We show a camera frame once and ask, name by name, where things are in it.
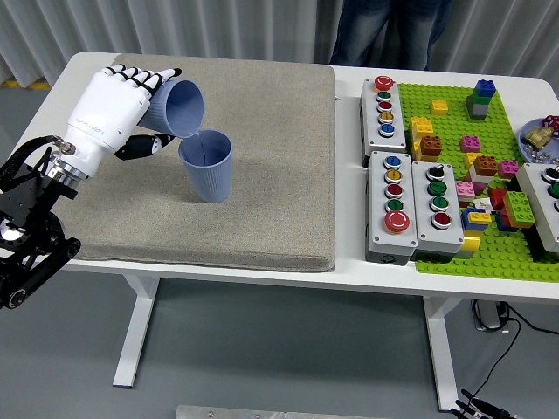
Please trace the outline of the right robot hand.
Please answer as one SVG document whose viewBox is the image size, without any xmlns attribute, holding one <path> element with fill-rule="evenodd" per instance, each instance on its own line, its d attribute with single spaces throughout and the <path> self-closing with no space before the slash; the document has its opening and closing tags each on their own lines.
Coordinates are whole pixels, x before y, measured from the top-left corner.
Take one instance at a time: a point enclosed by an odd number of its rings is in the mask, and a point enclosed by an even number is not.
<svg viewBox="0 0 559 419">
<path fill-rule="evenodd" d="M 489 402 L 485 402 L 476 398 L 465 389 L 461 390 L 461 394 L 466 397 L 466 402 L 460 399 L 455 401 L 458 406 L 451 409 L 450 412 L 457 418 L 480 418 L 480 419 L 511 419 L 515 416 L 511 415 L 507 410 L 494 406 Z"/>
</svg>

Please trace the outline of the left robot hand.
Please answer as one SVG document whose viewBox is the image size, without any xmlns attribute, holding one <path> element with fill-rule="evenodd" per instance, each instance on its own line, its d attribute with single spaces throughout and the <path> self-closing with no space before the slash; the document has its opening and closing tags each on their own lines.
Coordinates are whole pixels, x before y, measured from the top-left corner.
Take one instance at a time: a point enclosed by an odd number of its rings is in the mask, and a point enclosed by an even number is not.
<svg viewBox="0 0 559 419">
<path fill-rule="evenodd" d="M 74 146 L 60 162 L 87 179 L 101 160 L 120 149 L 143 115 L 157 90 L 181 74 L 178 68 L 159 72 L 112 65 L 93 75 L 67 122 L 64 141 Z"/>
</svg>

